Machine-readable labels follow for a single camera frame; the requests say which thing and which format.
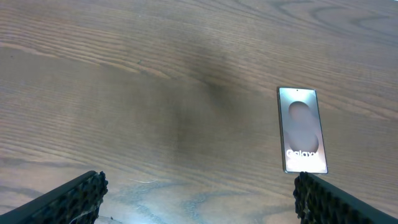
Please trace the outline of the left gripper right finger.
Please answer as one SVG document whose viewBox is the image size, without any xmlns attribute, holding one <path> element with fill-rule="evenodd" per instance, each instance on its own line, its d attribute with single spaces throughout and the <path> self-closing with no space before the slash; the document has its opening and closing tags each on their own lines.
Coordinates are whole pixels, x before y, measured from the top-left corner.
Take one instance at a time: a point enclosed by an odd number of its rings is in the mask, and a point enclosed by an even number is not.
<svg viewBox="0 0 398 224">
<path fill-rule="evenodd" d="M 396 218 L 311 173 L 299 173 L 294 185 L 295 212 L 301 224 L 397 224 Z"/>
</svg>

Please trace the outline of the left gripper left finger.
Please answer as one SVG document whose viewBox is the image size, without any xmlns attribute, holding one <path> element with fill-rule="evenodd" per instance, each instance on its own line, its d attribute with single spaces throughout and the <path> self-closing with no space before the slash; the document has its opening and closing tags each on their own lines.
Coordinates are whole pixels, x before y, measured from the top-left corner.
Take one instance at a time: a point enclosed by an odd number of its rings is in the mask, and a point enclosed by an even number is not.
<svg viewBox="0 0 398 224">
<path fill-rule="evenodd" d="M 1 224 L 94 224 L 107 185 L 104 172 L 91 170 L 1 215 Z"/>
</svg>

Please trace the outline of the Galaxy smartphone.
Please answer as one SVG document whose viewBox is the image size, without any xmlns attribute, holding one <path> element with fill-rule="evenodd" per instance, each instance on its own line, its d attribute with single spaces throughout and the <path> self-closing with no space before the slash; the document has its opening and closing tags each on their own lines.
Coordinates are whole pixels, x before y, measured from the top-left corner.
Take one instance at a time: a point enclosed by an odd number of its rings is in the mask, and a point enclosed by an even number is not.
<svg viewBox="0 0 398 224">
<path fill-rule="evenodd" d="M 317 92 L 280 86 L 277 103 L 284 171 L 327 174 Z"/>
</svg>

